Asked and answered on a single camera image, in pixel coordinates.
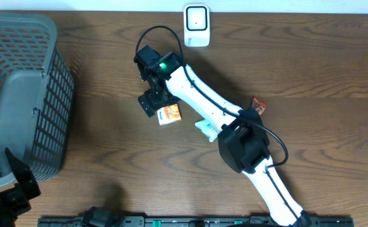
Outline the orange small box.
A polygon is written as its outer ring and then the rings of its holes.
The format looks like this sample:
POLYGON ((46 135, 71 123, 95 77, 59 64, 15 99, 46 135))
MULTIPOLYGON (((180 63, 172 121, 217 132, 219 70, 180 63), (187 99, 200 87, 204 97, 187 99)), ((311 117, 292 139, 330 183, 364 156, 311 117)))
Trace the orange small box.
POLYGON ((159 125, 167 125, 182 120, 178 104, 158 109, 157 117, 159 125))

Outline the teal white wipes packet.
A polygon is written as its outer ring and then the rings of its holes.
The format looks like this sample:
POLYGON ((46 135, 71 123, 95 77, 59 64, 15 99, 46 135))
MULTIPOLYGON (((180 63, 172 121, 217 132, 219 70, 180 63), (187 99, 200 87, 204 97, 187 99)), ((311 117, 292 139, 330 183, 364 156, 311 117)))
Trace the teal white wipes packet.
POLYGON ((211 143, 218 137, 216 130, 206 119, 196 122, 195 126, 201 130, 211 143))

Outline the red patterned packet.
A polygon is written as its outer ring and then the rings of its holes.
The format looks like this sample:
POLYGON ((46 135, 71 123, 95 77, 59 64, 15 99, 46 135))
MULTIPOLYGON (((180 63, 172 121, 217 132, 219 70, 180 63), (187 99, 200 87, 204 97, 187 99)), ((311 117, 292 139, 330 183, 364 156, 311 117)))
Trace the red patterned packet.
POLYGON ((255 96, 252 98, 251 107, 257 111, 257 113, 262 116, 266 110, 267 104, 258 100, 255 96))

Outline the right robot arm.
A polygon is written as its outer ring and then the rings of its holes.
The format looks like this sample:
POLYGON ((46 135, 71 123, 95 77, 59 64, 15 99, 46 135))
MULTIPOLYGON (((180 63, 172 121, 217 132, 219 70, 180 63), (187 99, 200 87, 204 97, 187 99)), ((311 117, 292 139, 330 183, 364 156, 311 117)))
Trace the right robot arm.
POLYGON ((136 49, 134 63, 150 89, 138 101, 147 114, 182 100, 200 114, 217 133, 223 161, 244 174, 265 201, 273 221, 280 226, 310 226, 311 219, 290 195, 279 177, 268 149, 269 137, 282 148, 283 141, 267 129, 257 111, 225 100, 200 80, 182 56, 174 52, 160 55, 150 46, 136 49))

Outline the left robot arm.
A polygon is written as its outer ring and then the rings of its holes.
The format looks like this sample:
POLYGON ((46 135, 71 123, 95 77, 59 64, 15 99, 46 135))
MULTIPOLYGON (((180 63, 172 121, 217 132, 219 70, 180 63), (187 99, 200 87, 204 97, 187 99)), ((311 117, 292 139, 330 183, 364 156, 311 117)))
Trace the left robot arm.
MULTIPOLYGON (((28 165, 15 157, 9 148, 4 150, 15 176, 14 187, 0 191, 0 227, 13 227, 22 214, 31 210, 30 200, 41 195, 39 185, 28 165)), ((76 218, 41 219, 39 226, 118 227, 121 219, 100 207, 92 207, 76 218)))

